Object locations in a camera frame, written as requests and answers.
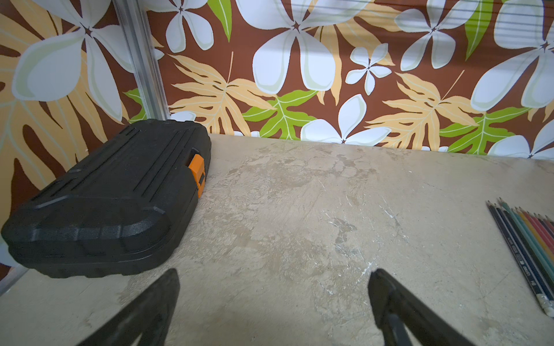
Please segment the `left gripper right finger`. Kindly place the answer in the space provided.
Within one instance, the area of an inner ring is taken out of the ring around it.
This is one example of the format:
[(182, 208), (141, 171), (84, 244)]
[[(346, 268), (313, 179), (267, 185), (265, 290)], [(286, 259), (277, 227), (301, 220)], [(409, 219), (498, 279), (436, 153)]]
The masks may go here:
[(375, 324), (385, 345), (411, 345), (411, 332), (421, 345), (472, 345), (404, 285), (382, 268), (367, 285)]

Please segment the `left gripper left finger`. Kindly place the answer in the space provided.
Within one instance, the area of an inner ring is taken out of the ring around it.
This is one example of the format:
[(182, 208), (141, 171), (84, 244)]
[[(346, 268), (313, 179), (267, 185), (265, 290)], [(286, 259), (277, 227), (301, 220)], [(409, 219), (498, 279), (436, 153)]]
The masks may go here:
[(164, 345), (173, 318), (180, 281), (168, 269), (81, 345)]

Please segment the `black grey pencil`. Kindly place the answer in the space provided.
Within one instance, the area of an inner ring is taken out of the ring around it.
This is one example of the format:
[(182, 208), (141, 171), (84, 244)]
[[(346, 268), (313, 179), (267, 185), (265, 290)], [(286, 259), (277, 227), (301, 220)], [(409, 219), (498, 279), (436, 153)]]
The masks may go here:
[(545, 251), (540, 246), (538, 240), (534, 237), (529, 227), (523, 221), (521, 216), (518, 216), (506, 202), (501, 202), (502, 207), (509, 213), (514, 219), (517, 228), (520, 230), (522, 237), (525, 239), (527, 248), (533, 253), (534, 260), (537, 266), (540, 267), (543, 275), (550, 281), (550, 285), (553, 286), (553, 264), (548, 259)]

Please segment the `yellow pencil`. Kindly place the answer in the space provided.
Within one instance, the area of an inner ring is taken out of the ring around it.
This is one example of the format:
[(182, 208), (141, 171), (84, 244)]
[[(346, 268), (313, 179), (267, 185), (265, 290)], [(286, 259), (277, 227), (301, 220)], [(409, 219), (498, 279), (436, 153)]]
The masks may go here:
[(520, 216), (523, 217), (523, 219), (526, 222), (526, 225), (531, 229), (533, 235), (538, 240), (540, 246), (545, 251), (548, 259), (553, 262), (553, 253), (551, 251), (551, 248), (548, 246), (548, 242), (546, 242), (546, 239), (544, 237), (543, 231), (541, 227), (538, 225), (536, 221), (532, 219), (532, 217), (525, 211), (523, 211), (521, 208), (516, 209)]

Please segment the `grey pencil pink cap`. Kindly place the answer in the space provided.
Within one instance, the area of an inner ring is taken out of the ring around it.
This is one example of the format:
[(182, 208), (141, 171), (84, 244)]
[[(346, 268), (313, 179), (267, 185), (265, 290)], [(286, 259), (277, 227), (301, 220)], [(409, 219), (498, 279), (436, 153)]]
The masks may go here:
[(500, 202), (499, 202), (499, 205), (500, 205), (500, 208), (503, 212), (503, 214), (509, 219), (509, 223), (512, 225), (512, 228), (515, 230), (515, 232), (517, 233), (517, 236), (519, 237), (519, 240), (520, 242), (522, 243), (522, 246), (523, 248), (525, 248), (525, 251), (528, 253), (528, 257), (530, 258), (530, 260), (532, 261), (534, 267), (536, 268), (536, 271), (538, 273), (538, 277), (540, 278), (540, 280), (542, 281), (542, 284), (544, 285), (544, 290), (546, 291), (546, 294), (548, 296), (548, 298), (552, 301), (553, 300), (553, 286), (550, 285), (550, 281), (545, 278), (545, 276), (543, 275), (541, 269), (539, 266), (537, 266), (537, 263), (535, 262), (535, 260), (533, 259), (534, 256), (533, 256), (533, 253), (529, 251), (529, 249), (527, 248), (527, 245), (526, 245), (526, 242), (525, 242), (525, 239), (522, 237), (522, 234), (520, 233), (520, 230), (517, 228), (517, 225), (516, 223), (514, 222), (514, 219), (509, 215), (509, 213), (501, 206)]

